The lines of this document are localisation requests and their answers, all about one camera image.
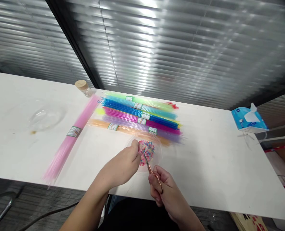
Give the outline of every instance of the scissor handle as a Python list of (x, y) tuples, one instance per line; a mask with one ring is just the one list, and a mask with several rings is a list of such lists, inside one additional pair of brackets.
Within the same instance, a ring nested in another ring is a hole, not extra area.
[(149, 170), (149, 174), (153, 174), (153, 176), (155, 176), (155, 177), (157, 178), (157, 180), (158, 180), (158, 182), (159, 182), (159, 185), (161, 186), (161, 192), (159, 192), (159, 194), (162, 194), (162, 193), (163, 193), (163, 186), (162, 186), (162, 184), (161, 184), (161, 181), (159, 180), (158, 175), (156, 175), (156, 174), (153, 173), (153, 171), (152, 171), (150, 165), (148, 165), (148, 170)]

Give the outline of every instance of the table surface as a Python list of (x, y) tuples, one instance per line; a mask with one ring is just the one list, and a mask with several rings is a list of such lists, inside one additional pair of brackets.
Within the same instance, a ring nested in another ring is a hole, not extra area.
[[(63, 108), (65, 117), (50, 130), (32, 134), (27, 126), (37, 100)], [(46, 184), (42, 176), (87, 102), (74, 85), (0, 73), (0, 178)], [(242, 132), (230, 111), (174, 103), (185, 140), (164, 147), (160, 165), (189, 205), (285, 219), (285, 189), (256, 137), (238, 137)], [(54, 185), (87, 190), (129, 138), (86, 126)], [(152, 199), (147, 175), (135, 174), (110, 193)]]

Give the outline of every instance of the straw band label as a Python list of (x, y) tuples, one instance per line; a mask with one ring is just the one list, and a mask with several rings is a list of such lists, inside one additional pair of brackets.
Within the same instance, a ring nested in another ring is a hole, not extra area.
[(149, 120), (150, 119), (150, 114), (147, 113), (147, 112), (142, 112), (141, 118)]
[(133, 97), (131, 97), (131, 96), (126, 96), (126, 97), (125, 97), (125, 100), (127, 100), (127, 101), (133, 101)]
[(141, 107), (142, 107), (142, 104), (139, 104), (139, 103), (135, 103), (135, 105), (134, 105), (134, 108), (136, 108), (136, 109), (141, 109)]
[(143, 118), (138, 117), (137, 123), (138, 123), (138, 124), (143, 124), (143, 125), (145, 125), (145, 124), (147, 123), (147, 120), (146, 120), (146, 119), (143, 119)]
[(118, 124), (109, 124), (107, 129), (116, 131), (118, 127), (119, 127)]
[(157, 128), (149, 127), (149, 133), (153, 135), (157, 135)]
[(66, 134), (67, 136), (77, 137), (81, 131), (81, 128), (72, 126), (69, 132)]

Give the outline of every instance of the magenta straw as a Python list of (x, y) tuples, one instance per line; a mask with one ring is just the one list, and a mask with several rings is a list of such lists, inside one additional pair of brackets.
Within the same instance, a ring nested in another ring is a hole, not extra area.
[(47, 180), (49, 185), (53, 184), (59, 176), (77, 140), (77, 137), (81, 133), (82, 129), (85, 127), (94, 110), (96, 109), (99, 99), (100, 98), (96, 95), (91, 96), (88, 104), (86, 105), (74, 125), (71, 127), (70, 131), (67, 133), (64, 141), (62, 142), (46, 173), (44, 174), (43, 178)]
[[(114, 109), (111, 109), (109, 107), (104, 107), (104, 111), (105, 111), (106, 115), (108, 115), (108, 116), (117, 117), (117, 118), (124, 119), (127, 121), (135, 122), (135, 123), (138, 120), (138, 117), (136, 117), (136, 116), (133, 116), (131, 114), (121, 112), (118, 110), (114, 110)], [(173, 129), (173, 128), (167, 127), (165, 125), (162, 125), (162, 124), (150, 121), (150, 120), (147, 120), (146, 126), (161, 129), (161, 130), (164, 130), (164, 131), (167, 131), (167, 132), (170, 132), (173, 134), (177, 134), (177, 135), (181, 134), (181, 131), (179, 129)]]

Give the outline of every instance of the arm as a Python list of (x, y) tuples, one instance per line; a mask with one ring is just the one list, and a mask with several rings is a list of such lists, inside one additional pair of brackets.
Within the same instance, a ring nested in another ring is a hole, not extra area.
[(160, 166), (155, 166), (153, 172), (158, 175), (163, 188), (163, 193), (159, 194), (161, 186), (157, 178), (150, 174), (151, 196), (155, 199), (157, 206), (165, 206), (169, 217), (177, 223), (181, 231), (204, 231), (203, 225), (188, 205), (170, 173)]
[(100, 170), (60, 231), (97, 229), (109, 190), (125, 184), (138, 170), (141, 159), (138, 145), (133, 140), (131, 147), (123, 149)]

